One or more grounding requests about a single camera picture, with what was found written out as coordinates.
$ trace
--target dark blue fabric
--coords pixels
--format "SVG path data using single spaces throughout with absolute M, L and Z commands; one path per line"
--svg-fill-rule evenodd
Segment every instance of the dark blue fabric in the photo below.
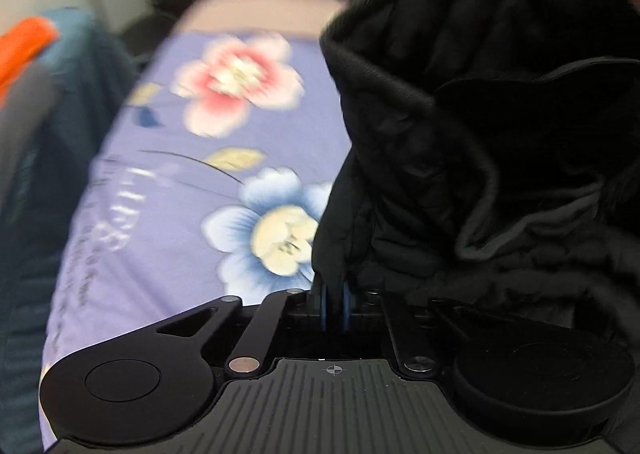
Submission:
M 62 100 L 36 130 L 0 213 L 0 448 L 42 451 L 38 383 L 49 303 L 88 169 L 136 78 L 89 14 L 48 16 L 60 39 L 39 58 Z

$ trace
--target blue leaf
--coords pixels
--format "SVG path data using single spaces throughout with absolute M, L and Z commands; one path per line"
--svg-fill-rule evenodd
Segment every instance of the blue leaf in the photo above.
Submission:
M 151 127 L 161 127 L 162 124 L 156 118 L 156 114 L 148 107 L 138 107 L 138 125 L 151 129 Z

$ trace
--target ribbed gray plate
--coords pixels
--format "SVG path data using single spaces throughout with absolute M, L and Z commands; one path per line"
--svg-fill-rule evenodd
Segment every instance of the ribbed gray plate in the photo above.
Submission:
M 549 454 L 470 426 L 437 385 L 407 382 L 385 360 L 281 360 L 259 380 L 228 384 L 199 423 L 126 454 Z M 97 454 L 63 440 L 51 454 Z M 616 454 L 604 440 L 556 452 Z

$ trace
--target black jacket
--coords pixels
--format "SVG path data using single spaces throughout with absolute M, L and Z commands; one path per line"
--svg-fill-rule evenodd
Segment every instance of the black jacket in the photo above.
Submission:
M 452 297 L 640 350 L 631 0 L 356 0 L 321 46 L 352 141 L 314 240 L 330 299 Z

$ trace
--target pink flower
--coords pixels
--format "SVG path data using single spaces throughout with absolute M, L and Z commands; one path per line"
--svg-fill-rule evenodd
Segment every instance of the pink flower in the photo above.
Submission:
M 250 103 L 274 110 L 298 106 L 304 93 L 300 75 L 284 65 L 289 43 L 280 35 L 242 42 L 216 40 L 202 60 L 178 70 L 172 92 L 192 98 L 184 124 L 199 136 L 222 138 L 244 125 Z

